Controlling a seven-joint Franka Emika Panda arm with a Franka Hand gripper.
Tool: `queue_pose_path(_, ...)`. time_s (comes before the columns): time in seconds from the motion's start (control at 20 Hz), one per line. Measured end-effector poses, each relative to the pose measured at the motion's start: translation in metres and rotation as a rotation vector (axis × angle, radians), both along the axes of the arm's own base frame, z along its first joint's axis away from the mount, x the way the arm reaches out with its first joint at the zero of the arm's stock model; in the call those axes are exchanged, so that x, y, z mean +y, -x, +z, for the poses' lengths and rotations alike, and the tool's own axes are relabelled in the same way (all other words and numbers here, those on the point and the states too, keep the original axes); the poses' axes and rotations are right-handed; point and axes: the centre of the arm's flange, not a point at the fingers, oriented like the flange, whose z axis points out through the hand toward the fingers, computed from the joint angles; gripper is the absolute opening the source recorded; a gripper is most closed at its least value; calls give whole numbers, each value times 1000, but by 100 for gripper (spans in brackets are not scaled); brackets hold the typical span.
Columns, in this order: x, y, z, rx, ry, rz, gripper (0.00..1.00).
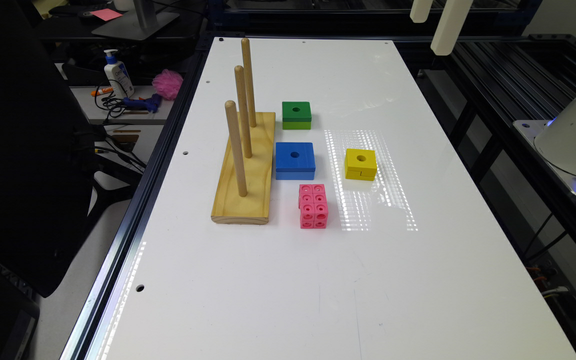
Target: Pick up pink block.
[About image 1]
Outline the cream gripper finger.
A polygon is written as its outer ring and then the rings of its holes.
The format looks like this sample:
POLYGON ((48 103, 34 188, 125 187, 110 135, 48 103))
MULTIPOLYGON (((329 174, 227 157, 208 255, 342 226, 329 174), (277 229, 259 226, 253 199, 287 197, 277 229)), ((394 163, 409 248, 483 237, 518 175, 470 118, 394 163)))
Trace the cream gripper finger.
POLYGON ((437 56, 450 55, 473 0, 447 0, 430 48, 437 56))
POLYGON ((424 23, 427 21, 433 0, 413 0, 410 10, 410 19, 414 23, 424 23))

